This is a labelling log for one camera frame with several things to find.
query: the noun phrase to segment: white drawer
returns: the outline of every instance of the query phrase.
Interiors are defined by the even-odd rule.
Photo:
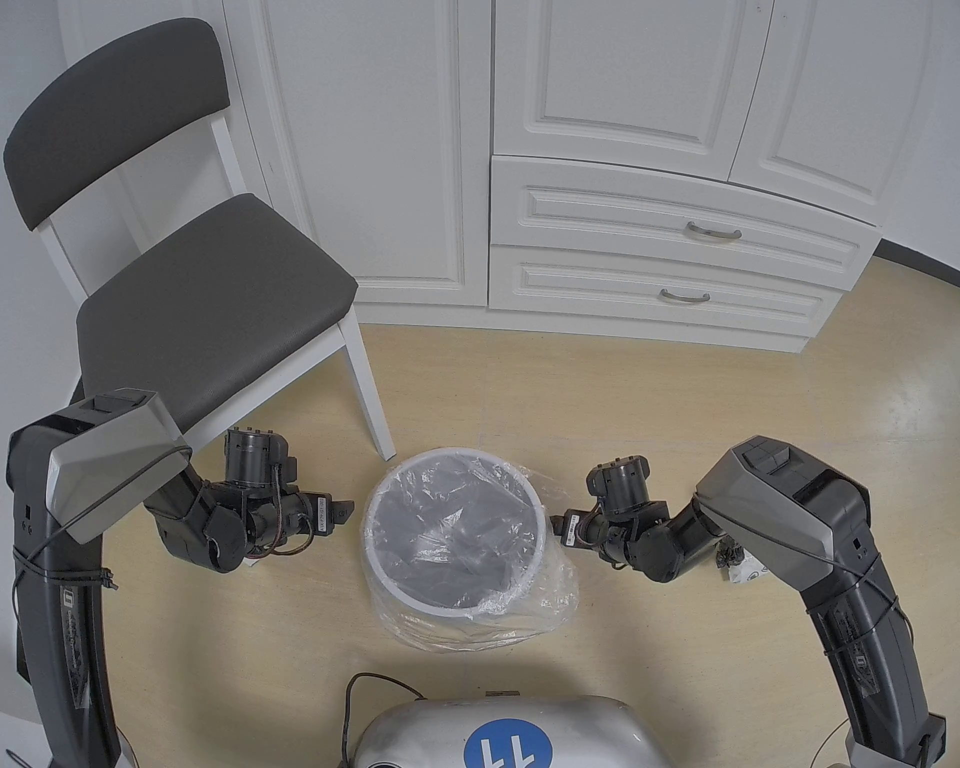
[[[679,298],[670,298],[664,291]],[[842,295],[842,291],[782,277],[644,256],[516,246],[490,249],[492,309],[809,337],[817,334]]]
[[[718,181],[540,157],[492,161],[494,245],[653,256],[849,290],[879,241],[854,219]]]

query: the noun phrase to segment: clear plastic bag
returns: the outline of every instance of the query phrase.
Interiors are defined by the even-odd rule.
[[[440,652],[511,645],[564,624],[577,608],[577,577],[542,498],[565,511],[556,483],[469,448],[428,451],[392,469],[363,529],[381,623],[408,645]]]

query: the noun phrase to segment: logo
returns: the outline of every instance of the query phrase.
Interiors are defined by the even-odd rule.
[[[494,720],[467,739],[467,768],[550,768],[553,745],[546,733],[526,720]]]

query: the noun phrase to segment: chair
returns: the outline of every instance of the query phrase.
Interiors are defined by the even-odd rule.
[[[199,449],[339,349],[377,451],[394,444],[353,309],[357,283],[247,193],[227,131],[213,30],[179,18],[105,45],[67,69],[17,121],[4,167],[80,305],[84,390],[160,393]],[[50,220],[70,198],[164,136],[207,119],[232,197],[88,295]]]

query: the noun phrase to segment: gray upholstered cushion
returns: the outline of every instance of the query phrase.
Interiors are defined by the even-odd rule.
[[[205,21],[118,37],[50,83],[13,126],[3,162],[20,215],[34,229],[107,171],[229,104]]]
[[[238,195],[84,302],[84,390],[160,393],[184,432],[342,320],[356,281],[269,206]]]

